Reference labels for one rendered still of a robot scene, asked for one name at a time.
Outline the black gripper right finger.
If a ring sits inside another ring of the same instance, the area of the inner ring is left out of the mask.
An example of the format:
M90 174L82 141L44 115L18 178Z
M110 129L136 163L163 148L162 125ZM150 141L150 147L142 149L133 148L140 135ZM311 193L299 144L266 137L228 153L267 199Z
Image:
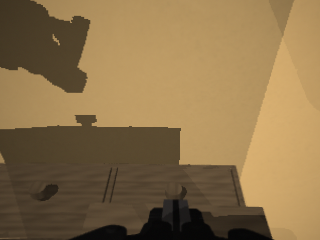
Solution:
M215 236L204 223L201 211L189 208L188 200L176 200L176 240L274 240L257 232L236 228L228 231L228 238Z

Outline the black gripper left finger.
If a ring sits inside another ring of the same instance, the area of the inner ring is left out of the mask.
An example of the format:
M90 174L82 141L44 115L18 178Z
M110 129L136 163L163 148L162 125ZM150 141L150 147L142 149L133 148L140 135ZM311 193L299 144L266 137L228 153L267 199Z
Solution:
M138 234L127 235L124 226L107 225L69 240L176 240L176 200L164 199L163 208L150 210Z

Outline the light wooden chest of drawers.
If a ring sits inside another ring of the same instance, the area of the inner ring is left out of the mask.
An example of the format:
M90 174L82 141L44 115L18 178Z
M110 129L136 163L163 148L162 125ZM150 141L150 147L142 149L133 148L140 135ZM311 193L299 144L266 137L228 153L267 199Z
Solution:
M0 163L0 167L111 167L111 175L104 203L110 203L117 176L118 167L144 168L218 168L231 169L235 192L239 206L246 206L236 165L175 165L175 164L78 164L78 163Z

